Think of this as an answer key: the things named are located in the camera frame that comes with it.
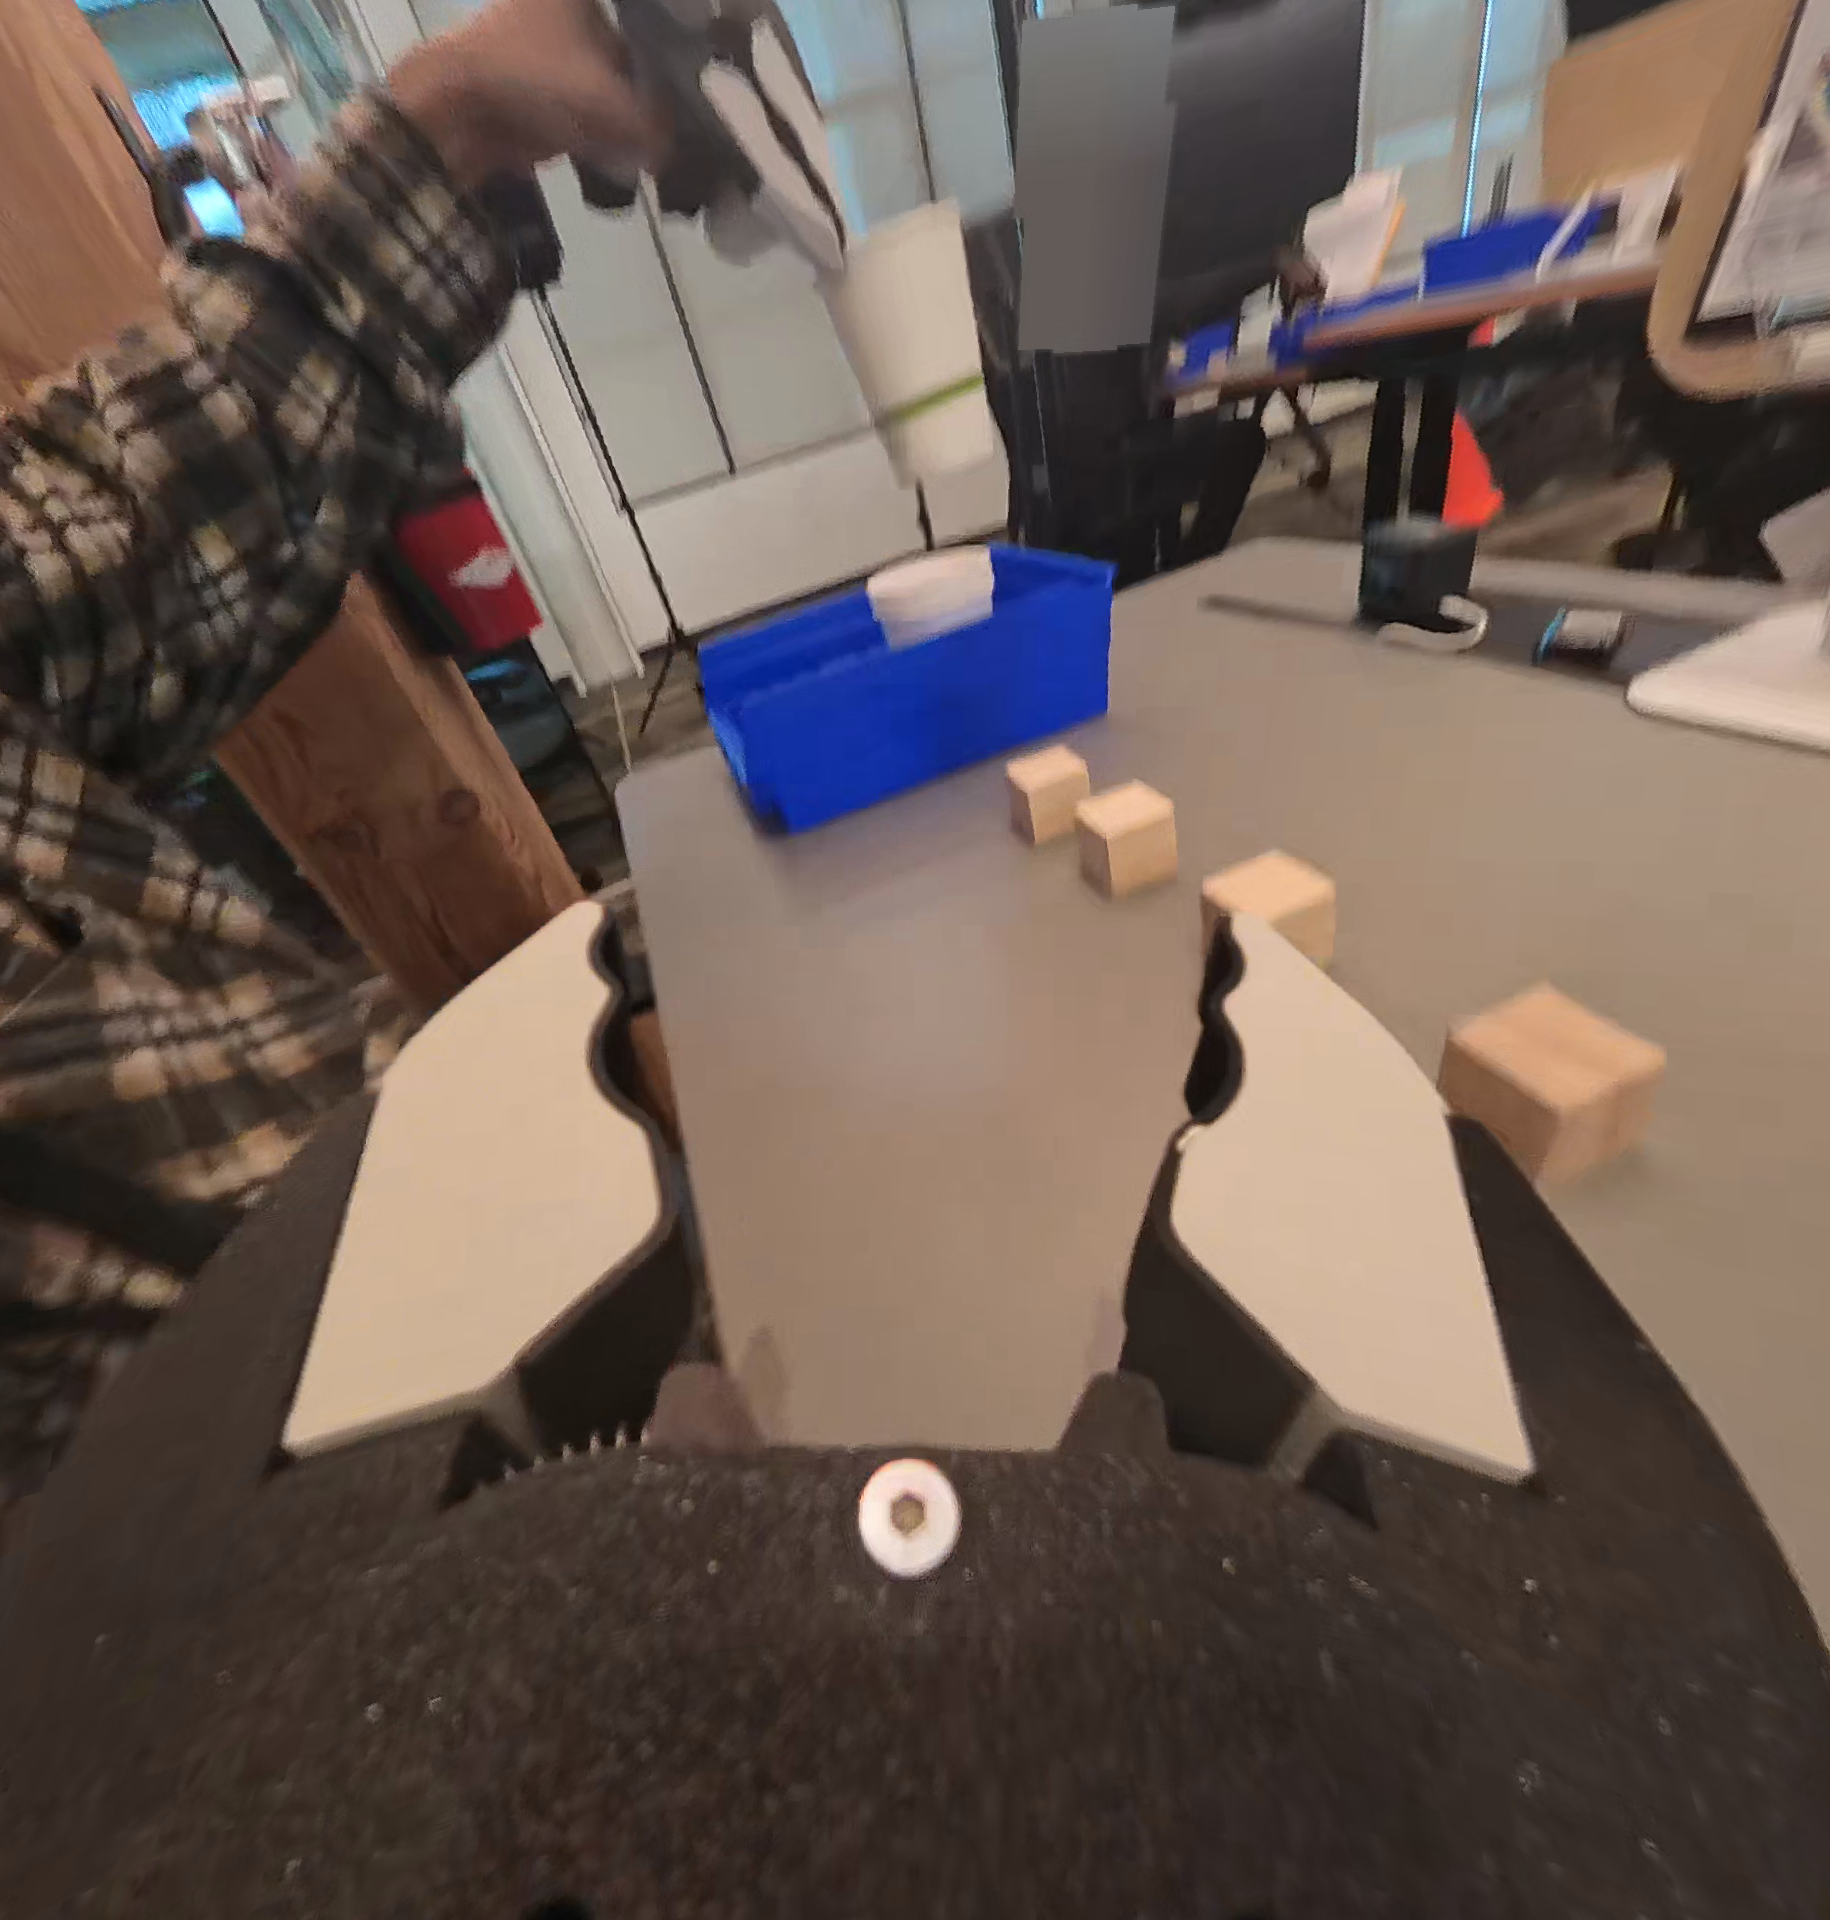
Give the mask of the black charger box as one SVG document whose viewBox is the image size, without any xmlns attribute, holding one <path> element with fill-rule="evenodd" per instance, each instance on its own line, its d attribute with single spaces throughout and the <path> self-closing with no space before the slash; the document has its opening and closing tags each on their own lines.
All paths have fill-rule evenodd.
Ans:
<svg viewBox="0 0 1830 1920">
<path fill-rule="evenodd" d="M 1358 620 L 1453 631 L 1470 614 L 1474 524 L 1427 513 L 1380 519 L 1362 531 Z"/>
</svg>

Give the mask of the white cup green band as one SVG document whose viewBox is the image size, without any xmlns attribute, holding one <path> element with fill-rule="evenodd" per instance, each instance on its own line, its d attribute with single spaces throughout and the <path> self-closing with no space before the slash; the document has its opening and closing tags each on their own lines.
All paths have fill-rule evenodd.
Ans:
<svg viewBox="0 0 1830 1920">
<path fill-rule="evenodd" d="M 950 196 L 879 221 L 822 278 L 836 339 L 904 487 L 994 456 L 962 209 Z"/>
</svg>

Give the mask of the blue plastic bin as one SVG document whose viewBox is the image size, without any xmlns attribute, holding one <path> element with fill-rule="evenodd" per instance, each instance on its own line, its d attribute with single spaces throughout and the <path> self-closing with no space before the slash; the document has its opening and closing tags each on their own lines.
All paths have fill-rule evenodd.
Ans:
<svg viewBox="0 0 1830 1920">
<path fill-rule="evenodd" d="M 994 548 L 994 610 L 906 647 L 867 594 L 713 635 L 696 650 L 712 735 L 747 811 L 804 834 L 1015 755 L 1107 711 L 1119 573 Z"/>
</svg>

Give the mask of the person's left forearm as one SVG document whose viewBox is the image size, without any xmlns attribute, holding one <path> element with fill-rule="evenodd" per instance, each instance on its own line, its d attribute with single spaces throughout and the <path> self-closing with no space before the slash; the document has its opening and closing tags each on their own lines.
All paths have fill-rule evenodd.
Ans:
<svg viewBox="0 0 1830 1920">
<path fill-rule="evenodd" d="M 483 206 L 382 89 L 167 318 L 0 412 L 0 781 L 177 780 L 334 620 L 462 461 L 450 402 L 513 291 Z"/>
</svg>

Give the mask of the wooden office desk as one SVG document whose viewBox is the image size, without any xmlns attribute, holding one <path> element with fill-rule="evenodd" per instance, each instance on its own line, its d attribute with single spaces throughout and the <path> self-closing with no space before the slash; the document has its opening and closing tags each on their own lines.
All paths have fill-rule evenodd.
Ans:
<svg viewBox="0 0 1830 1920">
<path fill-rule="evenodd" d="M 1153 393 L 1181 401 L 1198 393 L 1260 396 L 1334 377 L 1374 377 L 1384 372 L 1418 372 L 1436 358 L 1458 358 L 1478 324 L 1539 306 L 1595 300 L 1647 300 L 1659 278 L 1659 248 L 1634 258 L 1584 252 L 1551 275 L 1515 275 L 1365 306 L 1355 313 L 1318 313 L 1290 358 L 1223 358 L 1199 372 L 1171 366 Z"/>
</svg>

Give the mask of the instruction sign on stand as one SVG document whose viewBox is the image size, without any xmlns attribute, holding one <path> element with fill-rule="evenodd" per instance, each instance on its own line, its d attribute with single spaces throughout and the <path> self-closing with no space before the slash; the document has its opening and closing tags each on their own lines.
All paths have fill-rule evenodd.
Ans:
<svg viewBox="0 0 1830 1920">
<path fill-rule="evenodd" d="M 1802 4 L 1746 4 L 1735 51 L 1675 178 L 1678 206 L 1659 252 L 1647 358 L 1670 387 L 1696 401 L 1830 389 L 1830 320 L 1778 331 L 1746 328 L 1735 339 L 1694 336 L 1702 285 L 1713 275 L 1752 142 L 1777 96 L 1799 14 Z"/>
</svg>

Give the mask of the person's plaid shirt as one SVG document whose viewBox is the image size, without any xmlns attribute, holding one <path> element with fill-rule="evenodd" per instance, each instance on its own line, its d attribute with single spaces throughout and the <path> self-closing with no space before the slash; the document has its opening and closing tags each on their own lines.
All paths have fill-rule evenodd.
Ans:
<svg viewBox="0 0 1830 1920">
<path fill-rule="evenodd" d="M 41 1160 L 0 1197 L 0 1521 L 185 1289 L 60 1208 L 248 1208 L 412 1030 L 0 694 L 0 1134 Z"/>
</svg>

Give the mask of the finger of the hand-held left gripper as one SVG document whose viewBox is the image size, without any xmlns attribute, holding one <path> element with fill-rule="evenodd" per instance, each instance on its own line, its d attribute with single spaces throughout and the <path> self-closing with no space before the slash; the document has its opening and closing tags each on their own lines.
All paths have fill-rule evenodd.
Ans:
<svg viewBox="0 0 1830 1920">
<path fill-rule="evenodd" d="M 792 160 L 754 89 L 704 89 L 712 187 L 704 223 L 713 252 L 747 264 L 792 241 Z"/>
<path fill-rule="evenodd" d="M 844 278 L 849 252 L 849 223 L 836 190 L 832 140 L 826 128 L 822 103 L 811 89 L 804 58 L 782 14 L 754 14 L 750 64 L 772 131 L 779 136 L 792 171 L 804 178 L 804 192 L 811 204 L 811 240 L 800 240 L 800 245 L 808 248 L 819 275 Z"/>
</svg>

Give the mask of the large black screen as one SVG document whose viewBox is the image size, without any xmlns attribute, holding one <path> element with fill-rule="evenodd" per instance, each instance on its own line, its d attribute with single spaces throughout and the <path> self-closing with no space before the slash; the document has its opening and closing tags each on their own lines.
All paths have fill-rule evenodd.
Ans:
<svg viewBox="0 0 1830 1920">
<path fill-rule="evenodd" d="M 1258 289 L 1358 165 L 1365 4 L 1177 4 L 1158 295 Z"/>
</svg>

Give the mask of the person's left hand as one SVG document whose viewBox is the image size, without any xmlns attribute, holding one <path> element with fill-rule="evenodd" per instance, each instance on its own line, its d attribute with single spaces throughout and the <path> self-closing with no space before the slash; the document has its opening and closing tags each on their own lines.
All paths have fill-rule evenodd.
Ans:
<svg viewBox="0 0 1830 1920">
<path fill-rule="evenodd" d="M 486 4 L 393 61 L 382 94 L 462 190 L 562 157 L 633 178 L 673 147 L 602 4 Z"/>
</svg>

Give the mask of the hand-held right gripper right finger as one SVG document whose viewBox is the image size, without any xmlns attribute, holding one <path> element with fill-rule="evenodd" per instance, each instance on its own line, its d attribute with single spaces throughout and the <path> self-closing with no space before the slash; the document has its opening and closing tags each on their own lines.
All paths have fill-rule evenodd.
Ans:
<svg viewBox="0 0 1830 1920">
<path fill-rule="evenodd" d="M 1258 915 L 1212 931 L 1181 1099 L 1119 1346 L 1171 1451 L 1304 1480 L 1362 1436 L 1534 1480 L 1446 1108 Z"/>
</svg>

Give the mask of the white paper cup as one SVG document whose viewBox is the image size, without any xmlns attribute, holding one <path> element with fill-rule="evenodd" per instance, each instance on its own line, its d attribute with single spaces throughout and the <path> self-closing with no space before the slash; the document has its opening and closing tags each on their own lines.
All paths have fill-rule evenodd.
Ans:
<svg viewBox="0 0 1830 1920">
<path fill-rule="evenodd" d="M 863 583 L 889 650 L 978 624 L 994 610 L 998 569 L 986 542 L 959 542 L 879 569 Z"/>
</svg>

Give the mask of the blue parts bin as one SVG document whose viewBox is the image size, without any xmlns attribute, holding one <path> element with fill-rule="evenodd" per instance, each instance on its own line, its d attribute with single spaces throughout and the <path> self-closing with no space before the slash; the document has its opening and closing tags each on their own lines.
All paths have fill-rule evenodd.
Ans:
<svg viewBox="0 0 1830 1920">
<path fill-rule="evenodd" d="M 1551 275 L 1584 252 L 1609 218 L 1609 198 L 1542 204 L 1465 231 L 1442 231 L 1423 245 L 1423 300 L 1509 278 Z"/>
</svg>

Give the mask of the wooden cube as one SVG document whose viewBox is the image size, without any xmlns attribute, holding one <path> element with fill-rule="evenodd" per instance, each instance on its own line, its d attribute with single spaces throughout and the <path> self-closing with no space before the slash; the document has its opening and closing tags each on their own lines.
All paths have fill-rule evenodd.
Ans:
<svg viewBox="0 0 1830 1920">
<path fill-rule="evenodd" d="M 1079 874 L 1105 900 L 1165 885 L 1179 873 L 1171 800 L 1146 780 L 1082 797 L 1072 811 Z"/>
<path fill-rule="evenodd" d="M 1093 792 L 1093 771 L 1069 742 L 1015 755 L 1005 763 L 1009 821 L 1026 848 L 1069 837 L 1079 804 Z"/>
<path fill-rule="evenodd" d="M 1229 915 L 1267 923 L 1312 965 L 1334 967 L 1337 952 L 1337 884 L 1290 850 L 1260 850 L 1204 874 L 1198 888 L 1199 952 L 1212 948 L 1214 927 Z"/>
<path fill-rule="evenodd" d="M 1551 1188 L 1647 1139 L 1664 1065 L 1659 1045 L 1538 983 L 1451 1023 L 1436 1091 Z"/>
</svg>

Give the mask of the orange traffic cone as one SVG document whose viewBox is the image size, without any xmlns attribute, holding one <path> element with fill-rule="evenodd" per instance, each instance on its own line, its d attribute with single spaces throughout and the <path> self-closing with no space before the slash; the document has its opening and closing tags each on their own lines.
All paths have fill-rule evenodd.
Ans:
<svg viewBox="0 0 1830 1920">
<path fill-rule="evenodd" d="M 1465 531 L 1478 531 L 1491 523 L 1498 523 L 1499 511 L 1505 511 L 1505 492 L 1478 445 L 1478 434 L 1471 431 L 1470 419 L 1453 412 L 1439 523 L 1465 530 Z"/>
</svg>

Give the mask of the red fire extinguisher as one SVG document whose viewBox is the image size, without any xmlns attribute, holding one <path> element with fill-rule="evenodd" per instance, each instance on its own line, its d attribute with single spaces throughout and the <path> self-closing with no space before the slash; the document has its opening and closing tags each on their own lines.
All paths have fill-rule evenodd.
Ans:
<svg viewBox="0 0 1830 1920">
<path fill-rule="evenodd" d="M 470 469 L 401 511 L 382 558 L 418 643 L 437 656 L 486 662 L 543 624 L 517 550 Z"/>
</svg>

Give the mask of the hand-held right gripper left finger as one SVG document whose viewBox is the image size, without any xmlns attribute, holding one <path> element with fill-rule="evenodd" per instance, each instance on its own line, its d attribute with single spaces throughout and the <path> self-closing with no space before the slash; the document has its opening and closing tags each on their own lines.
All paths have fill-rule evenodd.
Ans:
<svg viewBox="0 0 1830 1920">
<path fill-rule="evenodd" d="M 315 1457 L 445 1415 L 534 1457 L 642 1436 L 696 1271 L 621 1088 L 602 903 L 455 993 L 387 1070 L 283 1426 Z"/>
</svg>

